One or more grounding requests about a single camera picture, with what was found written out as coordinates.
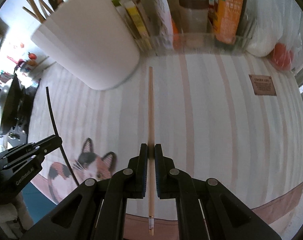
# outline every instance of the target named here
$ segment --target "striped tablecloth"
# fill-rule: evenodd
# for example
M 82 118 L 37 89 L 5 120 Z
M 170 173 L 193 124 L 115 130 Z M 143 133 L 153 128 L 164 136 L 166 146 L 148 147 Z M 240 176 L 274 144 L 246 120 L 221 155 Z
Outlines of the striped tablecloth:
M 90 138 L 91 151 L 102 160 L 108 152 L 117 156 L 110 174 L 125 168 L 140 144 L 147 143 L 149 66 L 154 68 L 155 143 L 162 144 L 177 168 L 197 179 L 217 178 L 267 223 L 297 205 L 303 188 L 303 102 L 298 86 L 292 73 L 278 72 L 267 59 L 248 54 L 143 59 L 129 80 L 108 91 L 90 89 L 55 64 L 38 88 L 29 141 L 53 134 L 48 86 L 69 160 L 79 158 Z M 249 74 L 271 76 L 277 96 L 256 96 Z M 47 181 L 53 163 L 64 163 L 57 150 L 46 156 L 33 183 L 55 200 Z M 72 180 L 61 181 L 66 195 L 74 187 Z M 148 239 L 147 198 L 129 200 L 127 213 L 131 215 L 125 237 Z M 156 221 L 156 233 L 159 227 L 168 232 L 166 239 L 178 238 L 177 222 L 172 221 L 177 219 L 174 200 L 156 198 L 155 217 L 162 219 Z M 145 234 L 135 229 L 137 225 Z

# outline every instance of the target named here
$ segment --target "cat illustration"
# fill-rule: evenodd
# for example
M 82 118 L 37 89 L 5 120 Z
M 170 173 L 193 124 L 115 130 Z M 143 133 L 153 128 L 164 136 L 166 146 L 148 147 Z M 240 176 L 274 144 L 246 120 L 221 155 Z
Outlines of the cat illustration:
M 103 157 L 93 150 L 93 141 L 87 138 L 81 154 L 77 160 L 71 162 L 72 170 L 79 183 L 89 178 L 96 180 L 109 179 L 116 167 L 117 156 L 108 152 Z M 48 172 L 48 187 L 52 200 L 59 203 L 76 188 L 68 167 L 65 164 L 54 162 Z

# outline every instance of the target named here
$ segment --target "orange label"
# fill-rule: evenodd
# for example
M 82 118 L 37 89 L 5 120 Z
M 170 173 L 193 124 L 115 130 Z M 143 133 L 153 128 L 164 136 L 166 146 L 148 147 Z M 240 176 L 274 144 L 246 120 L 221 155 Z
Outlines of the orange label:
M 226 44 L 235 42 L 243 0 L 215 0 L 213 20 L 216 39 Z

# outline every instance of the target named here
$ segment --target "blue surface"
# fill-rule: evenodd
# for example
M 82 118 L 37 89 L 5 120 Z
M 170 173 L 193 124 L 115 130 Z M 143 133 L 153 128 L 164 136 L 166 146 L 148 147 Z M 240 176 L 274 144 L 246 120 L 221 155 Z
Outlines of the blue surface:
M 24 201 L 34 223 L 48 214 L 56 204 L 43 195 L 31 182 L 22 190 Z

